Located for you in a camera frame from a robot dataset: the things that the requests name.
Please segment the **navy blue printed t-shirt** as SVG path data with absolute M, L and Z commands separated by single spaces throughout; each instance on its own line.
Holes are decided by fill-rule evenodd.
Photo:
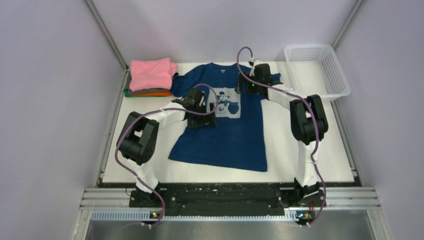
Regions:
M 186 127 L 169 159 L 178 162 L 266 172 L 262 95 L 238 94 L 239 68 L 208 63 L 173 78 L 171 94 L 186 96 L 196 87 L 217 104 L 216 124 Z

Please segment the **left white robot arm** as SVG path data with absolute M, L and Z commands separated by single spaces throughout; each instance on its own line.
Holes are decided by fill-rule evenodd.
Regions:
M 195 86 L 186 96 L 173 99 L 164 107 L 142 114 L 133 111 L 128 115 L 114 157 L 135 178 L 132 197 L 136 201 L 143 201 L 149 207 L 165 202 L 157 190 L 159 180 L 150 163 L 160 131 L 183 121 L 191 129 L 216 125 L 219 97 L 215 90 L 209 89 L 211 93 L 206 94 Z

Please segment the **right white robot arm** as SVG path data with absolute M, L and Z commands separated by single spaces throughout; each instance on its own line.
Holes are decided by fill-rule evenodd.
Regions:
M 235 91 L 238 94 L 261 95 L 289 110 L 290 129 L 298 142 L 298 167 L 294 189 L 289 193 L 286 205 L 296 203 L 307 206 L 311 201 L 323 198 L 315 154 L 329 129 L 322 99 L 319 95 L 302 96 L 300 93 L 275 81 L 270 65 L 250 60 L 250 71 L 239 71 Z

